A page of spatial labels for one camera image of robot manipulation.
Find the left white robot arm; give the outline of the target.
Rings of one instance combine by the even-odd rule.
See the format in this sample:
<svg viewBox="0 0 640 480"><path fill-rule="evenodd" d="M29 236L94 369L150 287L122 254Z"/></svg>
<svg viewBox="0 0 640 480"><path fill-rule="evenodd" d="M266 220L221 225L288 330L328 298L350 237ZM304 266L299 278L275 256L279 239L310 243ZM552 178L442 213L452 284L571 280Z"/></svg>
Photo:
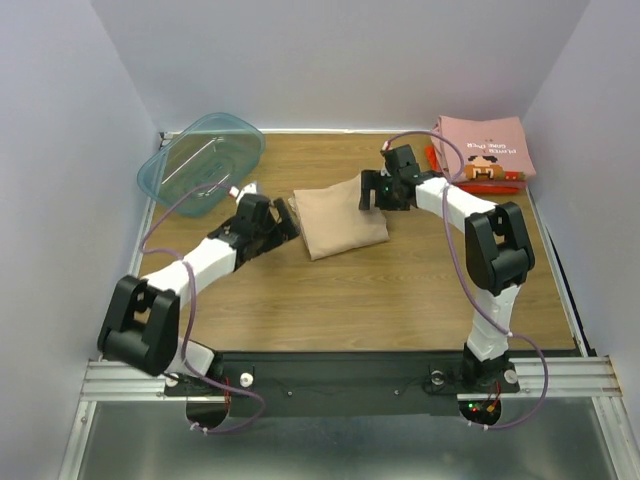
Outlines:
<svg viewBox="0 0 640 480"><path fill-rule="evenodd" d="M299 236L281 198L241 193L235 214L182 255L166 249L175 261L142 278L122 277L115 285L97 339L108 360L117 360L150 376L188 376L199 393L225 392L255 398L249 385L222 383L215 352L190 340L197 296L245 263Z"/></svg>

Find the beige t shirt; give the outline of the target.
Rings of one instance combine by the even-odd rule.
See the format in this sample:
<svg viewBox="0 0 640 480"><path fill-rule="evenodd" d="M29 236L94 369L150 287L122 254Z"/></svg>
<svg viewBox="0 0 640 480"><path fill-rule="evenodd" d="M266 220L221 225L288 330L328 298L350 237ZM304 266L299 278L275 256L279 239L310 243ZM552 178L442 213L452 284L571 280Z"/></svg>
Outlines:
<svg viewBox="0 0 640 480"><path fill-rule="evenodd" d="M312 261L390 239L387 221L377 209L359 209L361 178L322 189L293 191L290 205Z"/></svg>

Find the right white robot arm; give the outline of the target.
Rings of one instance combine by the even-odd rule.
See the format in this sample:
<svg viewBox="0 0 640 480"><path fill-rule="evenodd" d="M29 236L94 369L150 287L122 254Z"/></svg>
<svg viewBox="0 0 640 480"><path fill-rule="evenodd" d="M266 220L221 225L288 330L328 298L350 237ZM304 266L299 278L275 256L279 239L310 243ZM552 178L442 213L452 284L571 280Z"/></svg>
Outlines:
<svg viewBox="0 0 640 480"><path fill-rule="evenodd" d="M451 185L440 173L420 170L408 145L382 153L384 167L360 176L359 209L407 211L414 207L439 215L445 235L452 227L464 235L465 265L456 272L476 287L463 290L474 309L471 332L464 344L460 382L472 390L504 379L509 369L508 340L516 298L535 255L520 207L496 204Z"/></svg>

